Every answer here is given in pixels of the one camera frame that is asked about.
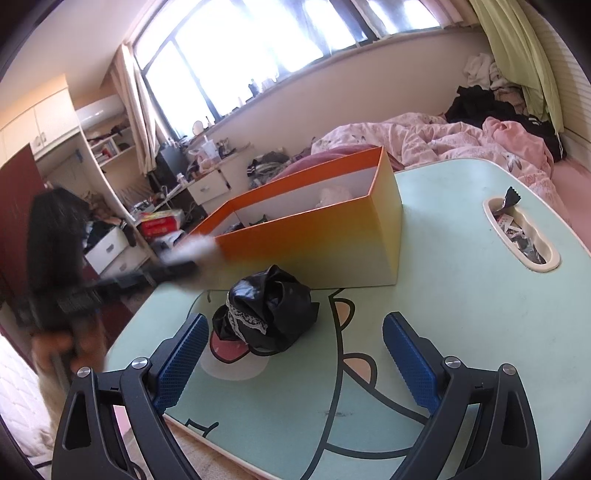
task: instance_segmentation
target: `mattress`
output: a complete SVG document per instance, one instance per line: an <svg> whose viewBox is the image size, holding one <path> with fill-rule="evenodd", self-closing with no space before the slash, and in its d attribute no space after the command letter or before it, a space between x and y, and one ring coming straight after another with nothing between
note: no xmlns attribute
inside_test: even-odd
<svg viewBox="0 0 591 480"><path fill-rule="evenodd" d="M49 414L37 374L0 335L0 415L28 457L51 452Z"/></svg>
<svg viewBox="0 0 591 480"><path fill-rule="evenodd" d="M566 158L554 165L552 182L569 211L574 232L591 250L591 172Z"/></svg>

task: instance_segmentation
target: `bottle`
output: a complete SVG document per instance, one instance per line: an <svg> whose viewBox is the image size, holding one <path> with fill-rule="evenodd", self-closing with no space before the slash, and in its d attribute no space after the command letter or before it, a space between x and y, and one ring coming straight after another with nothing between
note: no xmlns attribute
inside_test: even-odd
<svg viewBox="0 0 591 480"><path fill-rule="evenodd" d="M248 89L251 91L253 98L260 93L258 86L255 83L255 79L251 79L251 82L248 84Z"/></svg>

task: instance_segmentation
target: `metal screw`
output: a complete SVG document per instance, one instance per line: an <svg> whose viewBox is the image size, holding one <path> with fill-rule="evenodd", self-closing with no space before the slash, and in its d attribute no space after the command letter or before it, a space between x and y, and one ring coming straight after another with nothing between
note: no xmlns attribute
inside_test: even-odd
<svg viewBox="0 0 591 480"><path fill-rule="evenodd" d="M135 368L136 370L140 370L143 367L145 367L146 365L148 365L148 359L144 356L139 356L138 358L136 358L135 360L133 360L131 362L131 366L133 368Z"/></svg>
<svg viewBox="0 0 591 480"><path fill-rule="evenodd" d="M456 357L456 356L448 356L445 359L445 364L449 368L460 368L460 365L462 364L462 361L458 357Z"/></svg>
<svg viewBox="0 0 591 480"><path fill-rule="evenodd" d="M88 375L90 375L90 372L92 372L90 367L82 367L78 370L76 375L78 375L80 378L84 378L84 377L88 377Z"/></svg>
<svg viewBox="0 0 591 480"><path fill-rule="evenodd" d="M503 372L505 372L507 375L515 375L517 373L517 369L511 364L504 364Z"/></svg>

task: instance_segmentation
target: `pig ear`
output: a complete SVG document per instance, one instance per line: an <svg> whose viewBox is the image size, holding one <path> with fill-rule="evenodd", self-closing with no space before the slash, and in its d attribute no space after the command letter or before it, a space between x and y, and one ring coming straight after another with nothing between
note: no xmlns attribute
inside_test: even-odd
<svg viewBox="0 0 591 480"><path fill-rule="evenodd" d="M340 329L345 330L355 315L355 304L348 299L334 299Z"/></svg>
<svg viewBox="0 0 591 480"><path fill-rule="evenodd" d="M378 366L375 360L365 353L346 353L343 356L345 371L375 388L378 381Z"/></svg>

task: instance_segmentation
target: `window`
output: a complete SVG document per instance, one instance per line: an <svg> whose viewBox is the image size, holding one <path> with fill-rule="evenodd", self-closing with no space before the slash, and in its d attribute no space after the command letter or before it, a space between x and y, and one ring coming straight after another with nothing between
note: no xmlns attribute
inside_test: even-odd
<svg viewBox="0 0 591 480"><path fill-rule="evenodd" d="M172 131L214 123L333 53L402 31L438 27L419 0L169 0L135 57Z"/></svg>

